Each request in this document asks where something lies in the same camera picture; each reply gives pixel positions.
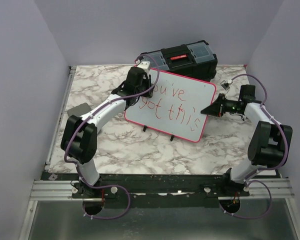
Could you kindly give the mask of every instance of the gray wall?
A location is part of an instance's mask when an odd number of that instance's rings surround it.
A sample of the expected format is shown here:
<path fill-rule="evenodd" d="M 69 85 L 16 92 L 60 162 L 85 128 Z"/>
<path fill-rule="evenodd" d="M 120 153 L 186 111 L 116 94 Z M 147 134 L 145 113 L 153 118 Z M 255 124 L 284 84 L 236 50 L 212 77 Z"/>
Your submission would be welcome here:
<path fill-rule="evenodd" d="M 271 114 L 293 128 L 282 173 L 292 182 L 300 211 L 300 0 L 283 2 L 247 71 L 264 83 L 268 91 L 266 107 Z"/>
<path fill-rule="evenodd" d="M 0 240 L 19 236 L 68 72 L 33 0 L 0 1 Z"/>
<path fill-rule="evenodd" d="M 208 41 L 220 64 L 246 64 L 283 0 L 35 0 L 72 65 Z"/>

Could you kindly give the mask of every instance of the marble countertop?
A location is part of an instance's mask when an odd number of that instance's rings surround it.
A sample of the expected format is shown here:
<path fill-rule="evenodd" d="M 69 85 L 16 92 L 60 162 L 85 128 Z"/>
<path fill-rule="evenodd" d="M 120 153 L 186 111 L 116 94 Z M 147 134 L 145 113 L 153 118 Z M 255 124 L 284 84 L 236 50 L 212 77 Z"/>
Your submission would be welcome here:
<path fill-rule="evenodd" d="M 101 104 L 122 81 L 131 66 L 78 66 L 70 89 L 65 111 L 88 103 L 92 109 Z M 222 65 L 211 80 L 217 86 L 214 99 L 223 91 L 221 81 L 245 74 L 242 65 Z M 237 100 L 240 86 L 249 84 L 248 78 L 237 78 L 227 94 Z M 76 173 L 75 166 L 65 163 L 60 148 L 68 119 L 63 115 L 56 144 L 52 151 L 50 173 Z M 110 120 L 98 135 L 97 153 L 93 160 L 100 173 L 107 174 L 223 174 L 247 156 L 254 127 L 240 116 L 221 118 L 209 116 L 201 141 L 189 142 L 127 122 L 123 114 Z"/>

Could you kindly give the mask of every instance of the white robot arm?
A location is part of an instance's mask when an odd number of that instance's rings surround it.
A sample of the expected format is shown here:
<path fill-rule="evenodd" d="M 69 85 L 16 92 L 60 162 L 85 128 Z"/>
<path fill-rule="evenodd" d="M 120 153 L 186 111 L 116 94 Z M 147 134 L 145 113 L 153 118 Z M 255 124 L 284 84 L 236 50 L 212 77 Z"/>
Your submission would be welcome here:
<path fill-rule="evenodd" d="M 126 80 L 102 104 L 80 117 L 72 115 L 68 118 L 61 148 L 66 156 L 73 158 L 71 162 L 76 164 L 88 184 L 93 186 L 100 177 L 92 160 L 97 151 L 98 132 L 114 116 L 133 106 L 139 97 L 152 97 L 153 90 L 147 91 L 152 86 L 149 70 L 150 62 L 141 61 L 137 66 L 131 67 Z"/>
<path fill-rule="evenodd" d="M 222 117 L 224 113 L 245 115 L 255 126 L 250 141 L 247 158 L 239 165 L 230 168 L 224 174 L 225 191 L 234 192 L 234 189 L 243 189 L 244 183 L 249 181 L 262 170 L 273 170 L 285 164 L 285 152 L 288 154 L 292 128 L 277 125 L 266 115 L 268 113 L 261 101 L 255 98 L 256 86 L 242 85 L 238 100 L 228 100 L 225 94 L 220 93 L 218 98 L 201 111 L 202 114 Z"/>

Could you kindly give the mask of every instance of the purple cable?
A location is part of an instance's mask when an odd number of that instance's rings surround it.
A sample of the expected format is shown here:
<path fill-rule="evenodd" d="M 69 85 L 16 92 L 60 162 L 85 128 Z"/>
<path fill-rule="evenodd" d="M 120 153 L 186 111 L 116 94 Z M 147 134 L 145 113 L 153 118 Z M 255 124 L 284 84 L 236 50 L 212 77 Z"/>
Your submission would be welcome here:
<path fill-rule="evenodd" d="M 151 91 L 155 85 L 157 84 L 158 80 L 159 80 L 159 74 L 160 74 L 160 71 L 159 71 L 159 66 L 157 64 L 157 62 L 149 55 L 147 54 L 141 54 L 139 55 L 134 62 L 136 62 L 140 57 L 148 57 L 150 58 L 154 63 L 155 63 L 155 66 L 156 66 L 156 69 L 157 69 L 157 75 L 156 75 L 156 79 L 153 83 L 153 85 L 151 87 L 149 87 L 147 90 L 141 92 L 141 93 L 137 93 L 137 94 L 133 94 L 133 95 L 129 95 L 129 96 L 123 96 L 123 97 L 118 97 L 118 98 L 115 98 L 111 101 L 111 103 L 114 103 L 116 101 L 119 101 L 119 100 L 125 100 L 125 99 L 130 99 L 130 98 L 136 98 L 136 97 L 139 97 L 143 94 L 146 94 L 147 92 Z M 83 127 L 83 125 L 85 125 L 93 116 L 95 116 L 98 112 L 100 112 L 102 109 L 104 109 L 106 106 L 108 106 L 109 104 L 111 104 L 110 102 L 107 102 L 103 105 L 101 105 L 100 107 L 98 107 L 90 116 L 88 116 L 85 120 L 82 121 L 82 123 L 78 126 L 78 128 L 74 131 L 65 151 L 64 151 L 64 156 L 63 156 L 63 159 L 66 163 L 71 163 L 71 164 L 75 164 L 75 168 L 78 172 L 78 175 L 79 175 L 79 179 L 84 182 L 88 187 L 92 188 L 92 189 L 106 189 L 106 188 L 112 188 L 112 187 L 117 187 L 117 188 L 120 188 L 122 190 L 125 191 L 125 193 L 127 194 L 127 197 L 128 197 L 128 204 L 127 204 L 127 207 L 126 209 L 119 215 L 117 216 L 110 216 L 110 217 L 102 217 L 102 216 L 93 216 L 93 215 L 88 215 L 86 214 L 87 216 L 93 218 L 93 219 L 102 219 L 102 220 L 112 220 L 112 219 L 117 219 L 117 218 L 120 218 L 121 216 L 123 216 L 124 214 L 126 214 L 130 208 L 130 203 L 131 203 L 131 198 L 130 198 L 130 194 L 128 192 L 128 190 L 126 188 L 124 188 L 123 186 L 120 186 L 120 185 L 105 185 L 105 186 L 93 186 L 91 184 L 89 184 L 83 177 L 79 167 L 78 167 L 78 163 L 76 161 L 71 161 L 69 159 L 67 159 L 67 156 L 69 155 L 69 150 L 70 150 L 70 146 L 71 144 L 73 143 L 76 135 L 78 134 L 78 132 L 81 130 L 81 128 Z"/>
<path fill-rule="evenodd" d="M 238 219 L 245 219 L 245 220 L 255 220 L 255 219 L 260 219 L 260 218 L 263 218 L 265 216 L 267 216 L 270 212 L 270 209 L 272 208 L 272 196 L 271 196 L 271 192 L 270 192 L 270 189 L 268 188 L 268 186 L 266 184 L 264 184 L 262 181 L 259 181 L 259 180 L 252 180 L 250 181 L 247 186 L 249 186 L 250 184 L 252 183 L 260 183 L 262 184 L 266 190 L 268 191 L 269 193 L 269 200 L 270 200 L 270 203 L 269 203 L 269 207 L 267 208 L 267 210 L 261 214 L 260 216 L 240 216 L 240 215 L 236 215 L 236 214 L 233 214 L 233 213 L 230 213 L 230 212 L 227 212 L 220 204 L 220 208 L 222 209 L 222 211 L 225 213 L 225 214 L 228 214 L 229 216 L 232 216 L 232 217 L 235 217 L 235 218 L 238 218 Z"/>
<path fill-rule="evenodd" d="M 248 76 L 248 77 L 251 77 L 251 78 L 255 79 L 255 80 L 260 84 L 260 86 L 262 87 L 262 89 L 263 89 L 263 91 L 264 91 L 264 100 L 260 103 L 260 109 L 261 109 L 261 111 L 262 111 L 262 112 L 270 119 L 270 121 L 272 121 L 272 122 L 276 125 L 276 127 L 279 129 L 279 132 L 280 132 L 280 134 L 281 134 L 281 136 L 282 136 L 283 144 L 284 144 L 284 154 L 283 154 L 283 158 L 282 158 L 281 162 L 280 162 L 277 166 L 275 166 L 275 167 L 270 167 L 270 168 L 266 168 L 266 169 L 262 169 L 262 168 L 261 168 L 261 169 L 258 169 L 258 170 L 254 170 L 254 171 L 252 171 L 251 173 L 249 173 L 247 176 L 245 176 L 244 180 L 246 181 L 246 180 L 249 179 L 252 175 L 256 174 L 257 171 L 271 171 L 271 170 L 277 170 L 278 168 L 282 167 L 282 166 L 285 164 L 285 162 L 286 162 L 286 160 L 287 160 L 287 157 L 288 157 L 288 141 L 287 141 L 286 135 L 285 135 L 283 129 L 281 128 L 280 124 L 274 119 L 273 116 L 270 115 L 270 113 L 269 113 L 269 112 L 266 110 L 266 108 L 265 108 L 265 105 L 264 105 L 264 104 L 265 104 L 265 102 L 267 101 L 267 98 L 268 98 L 268 93 L 267 93 L 267 90 L 266 90 L 265 86 L 262 84 L 262 82 L 261 82 L 258 78 L 256 78 L 256 77 L 253 76 L 253 75 L 250 75 L 250 74 L 239 74 L 239 75 L 233 77 L 231 80 L 233 81 L 233 80 L 235 80 L 236 78 L 242 77 L 242 76 Z M 267 209 L 262 215 L 260 215 L 260 216 L 248 217 L 248 216 L 235 215 L 235 214 L 233 214 L 233 213 L 227 212 L 227 211 L 220 205 L 221 209 L 223 210 L 223 212 L 224 212 L 225 214 L 228 214 L 228 215 L 230 215 L 230 216 L 233 216 L 233 217 L 236 217 L 236 218 L 239 218 L 239 219 L 247 219 L 247 220 L 260 219 L 260 218 L 265 217 L 266 215 L 269 214 L 269 212 L 270 212 L 270 210 L 271 210 L 271 207 L 272 207 L 272 195 L 271 195 L 270 189 L 268 188 L 268 186 L 267 186 L 266 184 L 264 184 L 262 181 L 259 181 L 259 180 L 251 180 L 251 181 L 249 181 L 249 182 L 246 181 L 246 182 L 245 182 L 245 185 L 246 185 L 247 187 L 249 187 L 250 184 L 251 184 L 251 183 L 254 183 L 254 182 L 258 182 L 258 183 L 264 185 L 264 187 L 265 187 L 266 190 L 268 191 L 268 193 L 269 193 L 269 199 L 270 199 L 270 204 L 269 204 L 268 209 Z"/>

